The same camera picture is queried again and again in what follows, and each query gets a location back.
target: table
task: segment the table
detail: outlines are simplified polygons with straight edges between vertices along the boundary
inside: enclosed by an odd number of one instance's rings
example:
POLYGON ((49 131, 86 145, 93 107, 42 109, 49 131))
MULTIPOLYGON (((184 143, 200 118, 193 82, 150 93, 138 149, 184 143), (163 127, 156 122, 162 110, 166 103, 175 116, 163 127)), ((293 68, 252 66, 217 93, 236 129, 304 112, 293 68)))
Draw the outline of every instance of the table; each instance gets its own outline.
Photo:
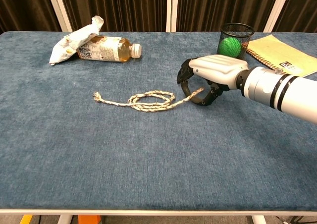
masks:
MULTIPOLYGON (((150 90, 183 99, 180 65, 215 54, 218 32, 101 33, 140 43, 142 57, 118 63, 74 55, 49 65, 66 34, 0 36, 0 213, 317 214, 316 125, 240 91, 209 107, 187 102, 155 113, 93 101, 95 91, 117 102, 150 90)), ((273 35, 317 56, 316 34, 273 35)), ((190 82, 192 90, 207 88, 201 78, 190 82)))

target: robotic hand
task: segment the robotic hand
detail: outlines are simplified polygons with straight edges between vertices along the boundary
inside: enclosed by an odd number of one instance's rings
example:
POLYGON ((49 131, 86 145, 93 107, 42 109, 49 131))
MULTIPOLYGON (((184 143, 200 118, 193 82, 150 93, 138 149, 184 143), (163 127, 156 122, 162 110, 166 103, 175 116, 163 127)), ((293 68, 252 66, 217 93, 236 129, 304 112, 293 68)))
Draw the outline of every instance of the robotic hand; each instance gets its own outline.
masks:
POLYGON ((211 86, 204 99, 191 99, 198 105, 208 106, 223 91, 240 89, 242 96, 248 99, 317 123, 317 81, 263 67, 249 70, 244 60, 212 55, 188 59, 182 64, 177 83, 186 96, 191 94, 188 79, 194 74, 206 79, 211 86))

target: white bottle cap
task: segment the white bottle cap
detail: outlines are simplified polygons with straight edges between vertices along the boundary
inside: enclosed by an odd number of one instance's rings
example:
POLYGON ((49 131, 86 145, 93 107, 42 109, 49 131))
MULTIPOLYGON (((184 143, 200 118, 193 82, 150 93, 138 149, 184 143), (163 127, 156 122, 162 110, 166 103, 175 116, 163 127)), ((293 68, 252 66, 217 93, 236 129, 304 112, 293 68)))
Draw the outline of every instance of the white bottle cap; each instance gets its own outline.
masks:
POLYGON ((131 48, 131 56, 132 58, 140 58, 142 47, 140 44, 133 43, 131 48))

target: green ball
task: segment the green ball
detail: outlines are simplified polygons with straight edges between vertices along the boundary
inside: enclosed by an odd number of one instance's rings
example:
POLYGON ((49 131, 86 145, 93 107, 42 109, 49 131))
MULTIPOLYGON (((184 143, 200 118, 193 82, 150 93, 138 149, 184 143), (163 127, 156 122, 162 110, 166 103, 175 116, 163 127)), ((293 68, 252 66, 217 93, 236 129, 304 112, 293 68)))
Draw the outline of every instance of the green ball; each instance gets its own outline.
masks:
POLYGON ((221 55, 236 58, 240 51, 240 42, 233 37, 227 37, 219 43, 218 53, 221 55))

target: yellow notebook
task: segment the yellow notebook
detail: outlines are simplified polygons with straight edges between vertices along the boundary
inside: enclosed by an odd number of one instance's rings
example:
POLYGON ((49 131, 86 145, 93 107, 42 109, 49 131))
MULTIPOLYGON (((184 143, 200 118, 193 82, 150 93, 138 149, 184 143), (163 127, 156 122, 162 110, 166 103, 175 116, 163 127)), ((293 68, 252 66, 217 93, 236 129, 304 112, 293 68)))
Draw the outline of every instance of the yellow notebook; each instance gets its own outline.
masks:
POLYGON ((247 53, 267 67, 281 69, 284 73, 305 77, 317 72, 317 58, 281 42, 273 35, 250 41, 247 53))

